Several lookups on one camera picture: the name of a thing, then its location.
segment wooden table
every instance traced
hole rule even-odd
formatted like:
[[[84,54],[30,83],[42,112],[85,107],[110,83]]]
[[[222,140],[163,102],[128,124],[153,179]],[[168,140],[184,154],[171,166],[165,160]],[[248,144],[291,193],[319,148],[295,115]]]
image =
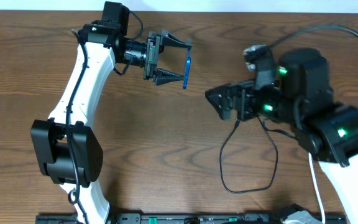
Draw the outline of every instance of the wooden table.
[[[145,30],[169,30],[193,41],[187,90],[182,83],[154,86],[131,67],[108,78],[94,132],[104,150],[99,177],[114,207],[145,213],[236,213],[297,203],[318,212],[307,153],[272,133],[279,150],[271,189],[242,195],[226,192],[219,176],[220,147],[233,121],[221,121],[204,91],[253,76],[242,51],[269,44],[297,28],[342,24],[358,30],[358,15],[139,12]],[[60,99],[76,58],[70,29],[99,19],[101,12],[0,11],[0,223],[33,223],[40,213],[73,213],[66,193],[42,176],[30,138],[34,119],[46,119]],[[131,18],[128,36],[139,31]],[[358,40],[322,31],[274,49],[276,58],[295,47],[314,47],[329,60],[336,100],[358,107]],[[166,49],[159,65],[181,72],[185,52]],[[225,149],[224,175],[235,190],[270,181],[275,153],[256,120],[241,123]],[[342,212],[331,183],[317,168],[327,212]]]

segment green led indicator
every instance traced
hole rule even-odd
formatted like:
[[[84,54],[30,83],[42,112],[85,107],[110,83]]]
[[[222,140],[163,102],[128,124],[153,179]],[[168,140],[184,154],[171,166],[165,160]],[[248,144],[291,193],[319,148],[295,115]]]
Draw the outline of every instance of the green led indicator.
[[[339,135],[339,137],[343,137],[343,136],[345,136],[346,134],[347,134],[347,132],[346,132],[343,128],[338,129],[338,135]]]
[[[265,109],[265,111],[273,111],[273,106],[265,105],[264,109]]]
[[[278,72],[279,72],[280,75],[286,75],[288,70],[286,68],[280,66],[278,68]]]

